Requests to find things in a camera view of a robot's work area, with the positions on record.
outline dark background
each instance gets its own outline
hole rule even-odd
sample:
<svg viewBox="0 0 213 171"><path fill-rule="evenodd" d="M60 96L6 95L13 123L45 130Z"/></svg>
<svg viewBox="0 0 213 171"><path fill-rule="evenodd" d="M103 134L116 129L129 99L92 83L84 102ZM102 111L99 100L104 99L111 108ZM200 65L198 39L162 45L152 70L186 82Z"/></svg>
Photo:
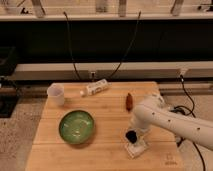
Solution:
<svg viewBox="0 0 213 171"><path fill-rule="evenodd" d="M70 21L75 61L120 61L136 22ZM72 61L66 21L0 22L0 46L15 46L19 63ZM213 61L213 20L141 20L125 61Z"/></svg>

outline cable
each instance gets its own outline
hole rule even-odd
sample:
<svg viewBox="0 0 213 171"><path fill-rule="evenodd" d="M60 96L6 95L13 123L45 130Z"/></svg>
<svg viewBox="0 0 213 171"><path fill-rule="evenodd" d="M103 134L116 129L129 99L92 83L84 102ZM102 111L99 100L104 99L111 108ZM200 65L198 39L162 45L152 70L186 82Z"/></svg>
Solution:
<svg viewBox="0 0 213 171"><path fill-rule="evenodd" d="M70 54L70 57L72 59L72 63L73 63L73 67L75 69L75 73L78 77L79 80L82 80L81 77L80 77L80 74L78 73L78 70L76 68L76 65L75 65L75 59L73 57L73 51L72 51L72 41L71 41L71 31L70 31L70 24L69 24L69 18L67 16L67 13L64 11L63 14L65 15L66 17L66 21L67 21L67 37L68 37L68 46L69 46L69 54Z"/></svg>
<svg viewBox="0 0 213 171"><path fill-rule="evenodd" d="M182 89L183 89L184 93L186 94L186 96L187 96L187 97L190 99L190 101L192 102L192 109L189 109L188 107L186 107L186 106L184 106L184 105L179 105L179 106L174 107L174 111L177 110L177 112L180 112L181 114L183 114L183 115L185 115L185 116L188 116L188 115L192 114L192 116L193 116L194 118L196 118L196 115L194 114L195 102L194 102L194 100L192 99L192 97L188 94L188 92L187 92L186 89L185 89L183 75L180 75L180 78L181 78ZM184 111L184 113L183 113L183 111L181 110L182 108L188 110L189 113L186 114L184 110L183 110L183 111ZM183 137L180 137L180 138L181 138L181 140L180 140L179 142L177 142L177 146L178 146L178 147L180 147L181 144L182 144L182 142L185 141L185 138L183 138ZM202 166L203 166L203 171L206 171L206 164L205 164L205 161L204 161L204 159L203 159L203 156L202 156L202 154L201 154L201 152L200 152L200 149L197 147L197 145L196 145L194 142L192 142L192 143L193 143L195 149L197 150L197 153L198 153L198 155L199 155L199 157L200 157L200 159L201 159Z"/></svg>
<svg viewBox="0 0 213 171"><path fill-rule="evenodd" d="M200 156L200 159L201 159L201 162L202 162L202 165L203 165L203 171L206 171L206 164L205 164L205 161L203 159L203 156L202 156L198 146L194 142L193 142L193 145L196 148L198 155Z"/></svg>
<svg viewBox="0 0 213 171"><path fill-rule="evenodd" d="M109 75L108 79L111 79L116 74L116 72L119 70L120 66L122 65L124 59L129 54L129 52L130 52L130 50L132 48L132 45L135 42L135 38L136 38L136 35L137 35L137 32L138 32L138 24L139 24L140 18L141 18L141 11L138 13L138 19L137 19L137 22L136 22L136 25L135 25L135 31L134 31L132 40L130 41L130 44L129 44L126 52L124 53L124 56L121 58L120 63L118 64L117 68Z"/></svg>
<svg viewBox="0 0 213 171"><path fill-rule="evenodd" d="M16 7L20 7L26 0L22 0L21 2L18 3Z"/></svg>
<svg viewBox="0 0 213 171"><path fill-rule="evenodd" d="M184 77L183 75L180 75L180 79L181 79L181 84L182 84L182 89L184 91L184 93L186 94L186 96L189 98L189 100L192 102L192 109L190 110L190 112L186 115L190 115L193 113L194 109L195 109L195 102L194 100L192 99L192 97L189 95L189 93L186 91L185 89L185 85L184 85Z"/></svg>

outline green bowl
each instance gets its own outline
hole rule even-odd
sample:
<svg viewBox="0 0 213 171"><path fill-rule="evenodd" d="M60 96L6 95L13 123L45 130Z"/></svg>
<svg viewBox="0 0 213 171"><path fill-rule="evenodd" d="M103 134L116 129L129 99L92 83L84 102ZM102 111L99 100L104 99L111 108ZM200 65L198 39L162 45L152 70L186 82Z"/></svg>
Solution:
<svg viewBox="0 0 213 171"><path fill-rule="evenodd" d="M94 120L83 110L69 112L59 124L61 138L70 144L84 143L91 137L93 130Z"/></svg>

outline black cable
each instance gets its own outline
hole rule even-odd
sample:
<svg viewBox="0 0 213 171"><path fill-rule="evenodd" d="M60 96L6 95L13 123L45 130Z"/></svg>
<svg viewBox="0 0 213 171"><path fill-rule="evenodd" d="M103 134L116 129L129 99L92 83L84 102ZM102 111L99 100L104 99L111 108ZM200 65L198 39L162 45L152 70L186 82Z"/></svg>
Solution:
<svg viewBox="0 0 213 171"><path fill-rule="evenodd" d="M80 74L78 73L78 70L77 70L77 68L76 68L75 59L74 59L74 57L73 57L69 18L68 18L67 13L66 13L65 11L63 12L63 14L65 15L66 21L67 21L67 37L68 37L69 54L70 54L70 57L71 57L71 59L72 59L72 63L73 63L73 67L74 67L74 69L75 69L75 73L76 73L78 79L79 79L79 80L82 80L81 77L80 77Z"/></svg>
<svg viewBox="0 0 213 171"><path fill-rule="evenodd" d="M137 35L137 32L138 32L138 24L139 24L139 21L140 21L140 18L141 18L141 11L138 13L138 19L137 19L137 22L136 22L136 25L135 25L135 30L134 30L134 34L132 36L132 40L130 41L130 44L126 50L126 52L124 53L124 56L122 57L122 59L120 60L120 63L119 65L117 66L117 68L112 72L112 74L109 75L108 79L111 79L115 74L116 72L119 70L120 66L122 65L124 59L127 57L127 55L129 54L131 48L132 48L132 45L134 44L135 42L135 38L136 38L136 35Z"/></svg>
<svg viewBox="0 0 213 171"><path fill-rule="evenodd" d="M186 91L185 89L185 84L184 84L184 77L183 75L180 75L180 79L181 79L181 84L182 84L182 89L184 91L184 93L186 94L186 96L189 98L189 100L192 102L192 109L190 110L190 112L186 115L190 115L193 113L194 109L195 109L195 102L194 100L192 99L192 97L189 95L189 93Z"/></svg>
<svg viewBox="0 0 213 171"><path fill-rule="evenodd" d="M196 118L194 112L191 109L189 109L188 107L183 106L183 105L179 105L179 106L174 107L174 109L182 109L182 108L186 109L189 112L189 113L184 113L185 116L192 115L194 118Z"/></svg>
<svg viewBox="0 0 213 171"><path fill-rule="evenodd" d="M181 108L184 108L184 109L188 110L189 112L192 112L191 109L189 109L189 108L186 107L186 106L176 106L176 107L174 108L174 110L171 110L171 112L175 112L175 113L176 113L176 112L180 112L182 115L187 116L186 113L183 113L183 111L180 110ZM196 115L194 114L194 112L192 112L191 114L192 114L192 116L193 116L194 118L196 118ZM185 140L186 140L185 138L180 137L180 141L177 142L177 146L180 147L181 144L182 144ZM206 171L206 164L205 164L204 158L203 158L203 156L202 156L202 154L201 154L201 152L200 152L200 149L197 147L197 145L196 145L194 142L192 142L192 143L193 143L195 149L197 150L197 153L198 153L198 155L199 155L199 157L200 157L200 159L201 159L202 166L203 166L203 171Z"/></svg>
<svg viewBox="0 0 213 171"><path fill-rule="evenodd" d="M183 89L184 93L186 94L186 96L187 96L187 97L190 99L190 101L192 102L192 109L189 109L188 107L186 107L186 106L184 106L184 105L180 105L180 106L174 107L174 110L180 110L181 108L184 108L184 109L188 110L189 113L187 113L187 114L185 113L185 114L183 114L183 115L188 116L188 115L192 114L192 116L193 116L194 118L196 118L196 115L194 114L195 102L194 102L194 100L192 99L192 97L188 94L188 92L187 92L186 89L185 89L183 75L180 75L180 78L181 78L182 89ZM183 137L181 137L181 140L177 143L177 146L180 147L183 141L185 141L185 139L184 139ZM206 164L205 164L205 161L204 161L204 159L203 159L203 156L202 156L202 154L201 154L201 152L200 152L200 149L197 147L197 145L196 145L194 142L192 142L192 143L193 143L195 149L197 150L197 153L198 153L198 155L199 155L199 157L200 157L200 159L201 159L202 166L203 166L203 171L206 171Z"/></svg>
<svg viewBox="0 0 213 171"><path fill-rule="evenodd" d="M205 164L203 156L202 156L202 154L200 152L200 149L198 148L198 146L194 142L193 142L193 145L196 148L198 155L200 156L200 159L201 159L201 162L202 162L202 165L203 165L203 171L206 171L206 164Z"/></svg>
<svg viewBox="0 0 213 171"><path fill-rule="evenodd" d="M16 7L20 7L26 0L22 0L21 2L18 3Z"/></svg>

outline electrical outlet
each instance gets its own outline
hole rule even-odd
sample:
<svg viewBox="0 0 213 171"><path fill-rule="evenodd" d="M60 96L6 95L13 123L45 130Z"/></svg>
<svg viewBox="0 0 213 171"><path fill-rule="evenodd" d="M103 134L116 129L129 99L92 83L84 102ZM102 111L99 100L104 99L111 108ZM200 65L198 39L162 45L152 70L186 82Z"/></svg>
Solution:
<svg viewBox="0 0 213 171"><path fill-rule="evenodd" d="M95 71L95 70L89 71L89 79L91 79L92 81L97 79L97 71Z"/></svg>
<svg viewBox="0 0 213 171"><path fill-rule="evenodd" d="M187 73L188 70L189 69L187 69L187 68L181 68L180 69L180 75L184 76Z"/></svg>

